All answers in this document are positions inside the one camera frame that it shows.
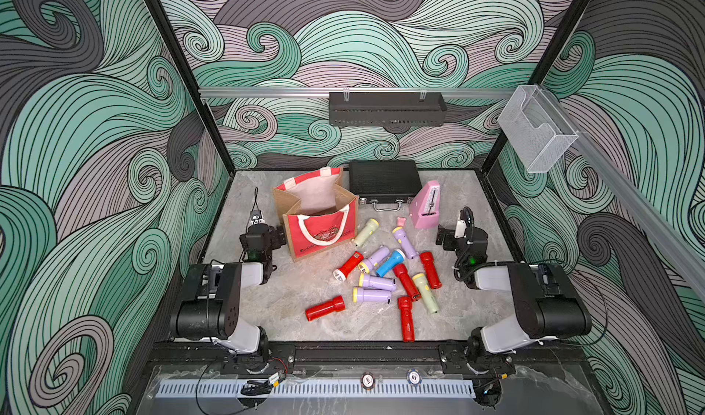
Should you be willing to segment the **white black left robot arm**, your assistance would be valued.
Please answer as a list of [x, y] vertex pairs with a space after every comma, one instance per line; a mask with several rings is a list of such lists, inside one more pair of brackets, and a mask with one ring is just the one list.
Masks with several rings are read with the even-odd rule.
[[240, 241], [240, 260], [189, 267], [171, 317], [175, 341], [210, 342], [235, 354], [255, 354], [266, 344], [265, 330], [241, 316], [241, 295], [269, 281], [276, 270], [273, 252], [286, 245], [286, 233], [281, 226], [258, 223]]

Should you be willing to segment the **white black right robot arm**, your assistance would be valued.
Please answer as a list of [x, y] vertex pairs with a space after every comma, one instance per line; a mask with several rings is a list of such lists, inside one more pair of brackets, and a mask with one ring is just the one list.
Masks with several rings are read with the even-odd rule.
[[510, 316], [471, 332], [467, 353], [471, 360], [591, 332], [589, 311], [563, 266], [556, 262], [491, 262], [487, 257], [488, 234], [475, 225], [469, 207], [460, 210], [453, 230], [437, 229], [436, 243], [455, 254], [456, 281], [474, 290], [511, 294]]

